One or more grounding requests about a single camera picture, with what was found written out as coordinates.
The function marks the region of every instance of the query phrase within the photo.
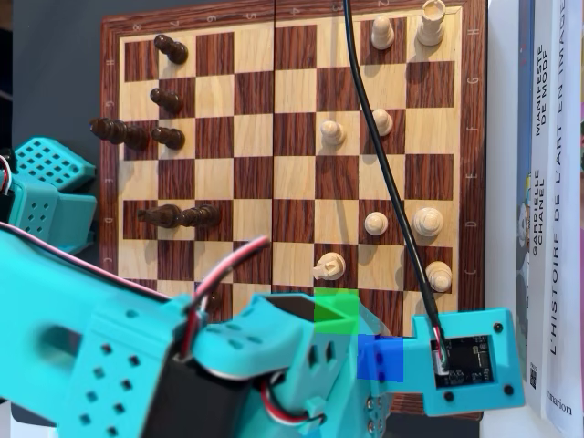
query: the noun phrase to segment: hole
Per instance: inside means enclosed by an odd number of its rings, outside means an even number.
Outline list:
[[[106,375],[106,373],[103,372],[102,368],[96,368],[93,371],[93,375],[96,377],[96,379],[102,379]]]
[[[317,357],[317,346],[313,345],[310,347],[310,351],[308,352],[308,366],[310,368],[314,368],[318,363]]]
[[[243,347],[243,345],[241,345],[241,342],[237,342],[236,340],[233,339],[229,339],[229,345],[231,345],[234,349],[241,349]]]

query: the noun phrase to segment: toppled chess piece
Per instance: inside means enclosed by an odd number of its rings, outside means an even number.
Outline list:
[[[166,55],[173,64],[184,64],[189,57],[189,51],[183,43],[174,41],[166,35],[157,35],[154,46]]]
[[[143,151],[148,147],[150,134],[140,126],[129,125],[121,120],[96,118],[89,121],[89,129],[101,140],[112,144],[125,143],[128,148]]]
[[[152,130],[152,138],[166,145],[167,148],[176,151],[184,146],[184,134],[175,128],[154,128]]]
[[[219,209],[212,205],[181,210],[176,205],[165,204],[160,207],[138,211],[138,221],[156,225],[162,228],[178,226],[210,227],[221,222]]]

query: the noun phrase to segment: white pawn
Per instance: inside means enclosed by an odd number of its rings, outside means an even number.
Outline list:
[[[371,45],[378,50],[385,50],[393,43],[395,35],[390,19],[387,16],[378,16],[373,20],[371,30]]]
[[[422,21],[418,25],[417,38],[423,46],[436,46],[444,37],[444,21],[446,6],[442,0],[428,0],[422,6]]]
[[[327,120],[320,125],[322,142],[326,146],[337,147],[345,140],[345,130],[336,121]]]
[[[446,292],[453,283],[453,271],[444,262],[432,262],[426,267],[430,286],[436,292]]]
[[[377,131],[379,132],[381,137],[390,133],[391,128],[393,128],[393,119],[385,109],[374,110],[373,118],[375,119]]]

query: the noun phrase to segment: chessboard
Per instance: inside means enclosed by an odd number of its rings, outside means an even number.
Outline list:
[[[422,261],[440,268],[438,308],[457,311],[484,306],[486,1],[443,2],[433,47],[416,37],[424,1],[353,0],[352,12],[370,105],[389,127],[384,151]],[[385,49],[371,43],[379,16],[391,24]],[[99,116],[147,136],[140,147],[100,142],[104,269],[173,297],[268,235],[271,246],[217,289],[215,320],[254,293],[334,288],[358,293],[393,335],[411,336],[422,298],[354,88],[342,3],[108,16],[101,34]],[[178,147],[161,130],[179,131]],[[221,220],[138,220],[164,205],[210,205]],[[421,398],[398,394],[392,411],[422,413]]]

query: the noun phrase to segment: turquoise robot arm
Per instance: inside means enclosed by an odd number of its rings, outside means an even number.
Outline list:
[[[200,314],[179,360],[191,297],[168,300],[69,263],[0,224],[0,397],[56,423],[60,438],[381,437],[391,395],[429,415],[524,404],[507,310],[442,314],[385,336],[351,294],[252,297],[231,320]]]

